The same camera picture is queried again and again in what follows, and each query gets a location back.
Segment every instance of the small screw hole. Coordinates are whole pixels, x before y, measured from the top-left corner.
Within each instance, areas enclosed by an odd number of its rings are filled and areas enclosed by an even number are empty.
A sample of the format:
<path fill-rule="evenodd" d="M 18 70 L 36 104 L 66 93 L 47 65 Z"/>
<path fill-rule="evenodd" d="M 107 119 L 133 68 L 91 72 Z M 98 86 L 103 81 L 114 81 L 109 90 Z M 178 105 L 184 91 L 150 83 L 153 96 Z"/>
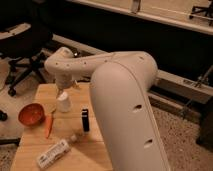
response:
<path fill-rule="evenodd" d="M 144 148 L 149 148 L 153 143 L 153 140 L 152 139 L 149 139 L 148 141 L 146 141 L 144 143 Z"/>
<path fill-rule="evenodd" d="M 141 110 L 141 109 L 142 109 L 142 105 L 139 104 L 139 105 L 137 105 L 137 106 L 135 106 L 135 107 L 133 108 L 133 112 L 136 113 L 136 112 L 138 112 L 138 111 Z"/>
<path fill-rule="evenodd" d="M 144 60 L 144 58 L 142 56 L 139 57 L 140 59 Z"/>

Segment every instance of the small white object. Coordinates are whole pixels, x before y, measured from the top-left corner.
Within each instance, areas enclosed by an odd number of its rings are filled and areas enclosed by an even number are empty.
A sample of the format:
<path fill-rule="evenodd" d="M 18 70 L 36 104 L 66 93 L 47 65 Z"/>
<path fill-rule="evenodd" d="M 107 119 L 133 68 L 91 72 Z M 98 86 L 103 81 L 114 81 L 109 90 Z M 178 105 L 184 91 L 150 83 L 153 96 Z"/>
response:
<path fill-rule="evenodd" d="M 37 158 L 37 164 L 40 169 L 46 169 L 52 165 L 57 159 L 61 158 L 64 154 L 70 151 L 70 145 L 65 139 L 60 140 L 57 144 L 53 145 L 50 149 L 42 153 Z"/>
<path fill-rule="evenodd" d="M 71 137 L 70 137 L 70 142 L 71 143 L 74 143 L 78 140 L 77 136 L 75 134 L 73 134 Z"/>
<path fill-rule="evenodd" d="M 64 91 L 57 98 L 57 109 L 60 112 L 65 113 L 70 111 L 70 107 L 71 107 L 71 104 L 70 104 L 69 94 L 66 91 Z"/>

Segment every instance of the wooden table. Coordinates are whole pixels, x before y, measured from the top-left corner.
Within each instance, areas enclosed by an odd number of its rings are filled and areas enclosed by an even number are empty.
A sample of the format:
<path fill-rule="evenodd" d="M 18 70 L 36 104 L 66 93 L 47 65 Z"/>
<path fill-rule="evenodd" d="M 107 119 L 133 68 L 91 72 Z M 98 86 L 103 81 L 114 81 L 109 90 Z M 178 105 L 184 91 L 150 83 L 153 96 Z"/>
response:
<path fill-rule="evenodd" d="M 44 136 L 44 123 L 34 128 L 25 128 L 20 146 L 16 152 L 11 171 L 37 171 L 36 158 L 62 138 L 68 138 L 74 131 L 79 135 L 78 142 L 71 151 L 56 161 L 47 170 L 51 171 L 112 171 L 102 136 L 90 104 L 89 86 L 79 84 L 79 88 L 66 90 L 70 95 L 72 108 L 68 113 L 54 113 L 54 123 L 48 139 Z M 42 104 L 45 114 L 56 106 L 57 89 L 54 84 L 41 84 L 34 102 Z M 81 110 L 89 109 L 90 131 L 83 133 Z"/>

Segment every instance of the chair armrest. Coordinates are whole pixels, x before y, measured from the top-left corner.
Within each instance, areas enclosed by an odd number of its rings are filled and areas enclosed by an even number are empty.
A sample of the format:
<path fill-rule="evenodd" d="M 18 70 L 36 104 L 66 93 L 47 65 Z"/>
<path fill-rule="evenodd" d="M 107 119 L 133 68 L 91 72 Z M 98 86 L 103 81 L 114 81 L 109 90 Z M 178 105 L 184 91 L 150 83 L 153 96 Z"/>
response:
<path fill-rule="evenodd" d="M 28 23 L 22 23 L 14 27 L 10 27 L 5 29 L 6 31 L 0 32 L 0 40 L 7 39 L 9 37 L 20 34 L 28 29 L 30 29 L 31 25 Z"/>

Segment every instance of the chair wheel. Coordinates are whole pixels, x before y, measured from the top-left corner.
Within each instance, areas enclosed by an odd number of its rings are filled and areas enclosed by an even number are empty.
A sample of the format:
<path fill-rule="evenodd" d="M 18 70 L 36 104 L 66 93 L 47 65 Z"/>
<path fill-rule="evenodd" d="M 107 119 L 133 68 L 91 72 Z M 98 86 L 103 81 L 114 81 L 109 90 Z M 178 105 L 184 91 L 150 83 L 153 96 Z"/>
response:
<path fill-rule="evenodd" d="M 203 141 L 201 140 L 200 137 L 196 139 L 196 144 L 198 144 L 198 145 L 202 145 L 203 144 Z"/>
<path fill-rule="evenodd" d="M 193 15 L 189 15 L 189 19 L 192 19 L 194 16 Z"/>
<path fill-rule="evenodd" d="M 6 121 L 7 120 L 7 114 L 4 113 L 3 111 L 0 111 L 0 120 L 1 121 Z"/>
<path fill-rule="evenodd" d="M 10 96 L 15 96 L 15 95 L 16 95 L 16 90 L 14 90 L 13 88 L 10 88 L 10 89 L 8 90 L 8 94 L 9 94 Z"/>

